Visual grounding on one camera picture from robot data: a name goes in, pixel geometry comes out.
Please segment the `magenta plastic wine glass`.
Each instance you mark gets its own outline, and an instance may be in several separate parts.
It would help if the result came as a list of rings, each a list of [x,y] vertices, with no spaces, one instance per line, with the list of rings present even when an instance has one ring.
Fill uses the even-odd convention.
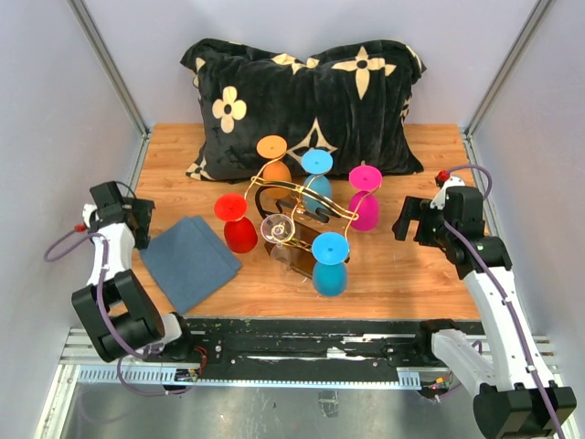
[[[357,214],[351,227],[358,231],[373,230],[379,222],[380,206],[375,192],[381,188],[383,177],[374,166],[360,165],[349,174],[349,183],[357,190],[348,209]]]

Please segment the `blue cloth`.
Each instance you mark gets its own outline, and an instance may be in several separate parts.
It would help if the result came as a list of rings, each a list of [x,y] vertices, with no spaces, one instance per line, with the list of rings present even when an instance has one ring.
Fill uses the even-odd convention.
[[[231,281],[242,267],[201,216],[182,218],[139,254],[180,315]]]

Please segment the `blue wine glass front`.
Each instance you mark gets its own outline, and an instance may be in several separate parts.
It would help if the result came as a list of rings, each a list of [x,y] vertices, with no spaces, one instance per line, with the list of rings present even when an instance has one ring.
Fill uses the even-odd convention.
[[[348,241],[339,233],[325,232],[315,238],[312,244],[315,258],[312,279],[319,294],[333,297],[345,291],[349,253]]]

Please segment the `blue wine glass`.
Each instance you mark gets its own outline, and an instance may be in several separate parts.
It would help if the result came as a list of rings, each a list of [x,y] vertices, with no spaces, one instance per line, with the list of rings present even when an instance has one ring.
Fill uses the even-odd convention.
[[[312,244],[315,258],[312,279],[319,294],[333,297],[345,291],[349,253],[348,241],[339,233],[325,232],[315,238]]]
[[[321,196],[331,198],[332,185],[325,175],[333,167],[332,156],[325,150],[310,150],[302,156],[301,165],[308,174],[303,184]]]

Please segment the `red plastic wine glass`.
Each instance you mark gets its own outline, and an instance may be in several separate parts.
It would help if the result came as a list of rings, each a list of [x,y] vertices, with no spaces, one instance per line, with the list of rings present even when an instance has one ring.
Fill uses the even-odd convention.
[[[224,237],[235,253],[247,253],[254,249],[258,235],[254,224],[246,216],[248,203],[237,193],[228,193],[216,201],[214,213],[224,222]]]

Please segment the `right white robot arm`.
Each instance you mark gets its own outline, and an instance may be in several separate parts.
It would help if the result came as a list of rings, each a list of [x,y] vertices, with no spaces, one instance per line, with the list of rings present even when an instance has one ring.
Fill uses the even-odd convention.
[[[465,184],[444,184],[432,198],[407,197],[392,230],[440,249],[457,271],[481,317],[490,360],[448,319],[421,324],[414,343],[426,366],[445,364],[473,398],[475,422],[486,438],[564,437],[562,424],[577,407],[570,387],[556,383],[538,352],[518,300],[505,243],[485,232],[484,196]]]

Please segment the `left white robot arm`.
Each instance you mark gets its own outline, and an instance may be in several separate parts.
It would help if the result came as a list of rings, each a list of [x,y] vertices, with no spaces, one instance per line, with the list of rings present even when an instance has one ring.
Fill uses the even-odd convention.
[[[126,356],[183,362],[196,350],[186,321],[178,313],[161,315],[132,270],[132,252],[150,243],[154,202],[125,197],[110,181],[90,189],[83,209],[94,264],[86,286],[71,303],[99,357]]]

